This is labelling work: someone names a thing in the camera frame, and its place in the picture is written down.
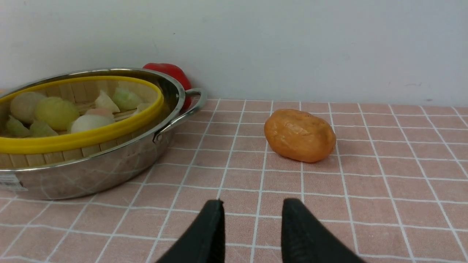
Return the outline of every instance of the potato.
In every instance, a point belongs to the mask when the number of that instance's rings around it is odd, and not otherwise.
[[[300,110],[276,110],[265,122],[265,137],[277,154],[303,162],[327,158],[336,135],[322,118]]]

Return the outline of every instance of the pot handle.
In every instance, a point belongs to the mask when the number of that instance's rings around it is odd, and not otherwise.
[[[198,113],[203,106],[205,106],[206,101],[208,99],[208,94],[205,90],[201,88],[192,88],[185,91],[185,97],[195,97],[200,96],[195,106],[188,109],[186,112],[178,116],[177,118],[170,121],[166,126],[162,127],[158,131],[154,133],[153,142],[154,140],[162,133],[167,132],[169,130],[174,129],[175,127],[181,125],[182,123],[186,122],[192,115]]]

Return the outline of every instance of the price label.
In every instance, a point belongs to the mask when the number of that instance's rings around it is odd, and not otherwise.
[[[15,175],[0,175],[0,190],[27,191]]]

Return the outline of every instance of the bamboo steamer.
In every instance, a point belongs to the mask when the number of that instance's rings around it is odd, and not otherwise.
[[[0,134],[0,168],[33,168],[65,161],[79,160],[123,144],[155,127],[164,110],[164,98],[159,87],[148,81],[121,76],[92,76],[60,80],[33,86],[0,98],[0,131],[10,114],[10,102],[23,92],[35,91],[47,97],[61,97],[73,102],[83,115],[94,108],[100,90],[113,96],[117,87],[128,89],[143,102],[152,103],[141,113],[135,110],[114,114],[115,123],[101,128],[44,138],[11,138]]]

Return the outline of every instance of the toy food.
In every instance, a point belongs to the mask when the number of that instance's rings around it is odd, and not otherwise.
[[[77,133],[97,129],[112,124],[114,122],[115,120],[113,118],[109,118],[102,115],[88,114],[76,119],[76,121],[73,122],[69,129],[70,133]]]
[[[142,103],[138,105],[137,110],[132,114],[132,116],[137,115],[138,113],[148,109],[149,106],[151,106],[151,103]]]
[[[184,90],[189,90],[192,88],[192,84],[190,83],[189,79],[187,78],[183,70],[177,67],[176,65],[167,64],[167,63],[148,63],[143,68],[158,71],[158,72],[161,72],[161,73],[164,73],[173,77],[178,82],[180,82],[180,84],[182,84],[182,87]],[[192,104],[192,98],[188,96],[185,97],[182,110],[188,109],[191,104]]]
[[[27,137],[30,135],[28,128],[24,127],[19,120],[11,115],[5,126],[8,134],[14,137]]]
[[[29,131],[33,137],[49,137],[57,136],[58,133],[54,131],[47,123],[34,120],[29,127]]]
[[[128,89],[117,87],[112,101],[118,106],[120,110],[134,110],[138,105],[143,103],[138,95]]]
[[[336,135],[323,119],[300,110],[276,110],[265,122],[265,137],[277,154],[304,162],[327,158]]]
[[[114,114],[112,114],[112,111],[105,109],[105,108],[95,108],[95,109],[89,109],[86,111],[85,115],[101,115],[101,116],[106,116],[111,119],[114,118]]]
[[[34,110],[37,103],[45,98],[46,96],[38,92],[21,93],[10,103],[11,115],[19,121],[31,124],[34,121]]]
[[[94,101],[98,108],[110,110],[112,113],[120,112],[120,109],[104,91],[99,91],[99,97]]]
[[[66,131],[70,122],[80,116],[75,104],[59,97],[48,97],[37,103],[35,116],[56,131]]]

